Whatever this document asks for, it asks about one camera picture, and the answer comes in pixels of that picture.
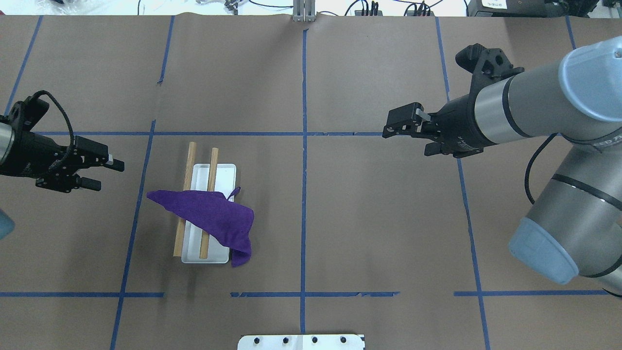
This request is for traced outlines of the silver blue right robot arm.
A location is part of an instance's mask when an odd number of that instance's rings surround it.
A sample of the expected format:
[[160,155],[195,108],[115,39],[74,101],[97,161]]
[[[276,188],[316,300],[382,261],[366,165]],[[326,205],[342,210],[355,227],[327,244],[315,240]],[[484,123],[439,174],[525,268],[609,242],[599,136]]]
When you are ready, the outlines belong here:
[[413,102],[387,113],[383,138],[429,140],[427,157],[473,157],[486,148],[541,138],[526,165],[554,141],[567,145],[509,240],[521,263],[557,284],[590,280],[621,297],[621,38],[577,47],[533,69],[498,47],[471,44],[455,56],[469,89],[437,111]]

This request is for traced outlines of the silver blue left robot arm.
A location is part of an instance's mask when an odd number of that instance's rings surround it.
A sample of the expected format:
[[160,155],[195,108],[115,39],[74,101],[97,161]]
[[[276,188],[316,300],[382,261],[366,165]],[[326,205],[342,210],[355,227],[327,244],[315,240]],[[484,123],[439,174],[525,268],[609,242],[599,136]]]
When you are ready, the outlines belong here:
[[[50,108],[47,96],[64,118],[69,144],[33,132]],[[102,190],[102,182],[78,175],[81,169],[107,168],[124,172],[125,163],[113,157],[106,144],[75,134],[69,117],[58,100],[40,90],[17,101],[9,113],[1,116],[0,170],[2,176],[34,179],[38,188],[60,193],[74,189]]]

